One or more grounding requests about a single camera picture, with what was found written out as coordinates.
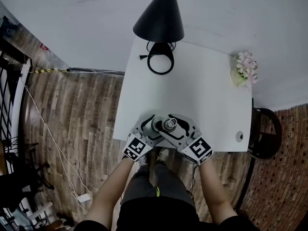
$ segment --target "human arm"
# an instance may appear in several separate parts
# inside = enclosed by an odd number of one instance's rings
[[[203,196],[213,221],[219,225],[227,218],[237,216],[231,206],[211,158],[207,159],[199,166],[199,172]]]
[[[99,222],[111,229],[114,207],[124,191],[133,164],[129,158],[122,159],[96,193],[85,220]]]

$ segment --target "shoe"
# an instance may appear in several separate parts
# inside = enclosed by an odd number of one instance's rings
[[[144,165],[148,165],[147,156],[143,155],[141,158],[139,158],[138,163],[139,163],[140,167],[144,166]]]
[[[169,150],[167,148],[163,148],[160,151],[160,153],[159,153],[159,155],[158,155],[158,157],[156,159],[156,162],[165,163],[167,161],[167,159],[168,159],[168,156],[169,156]]]

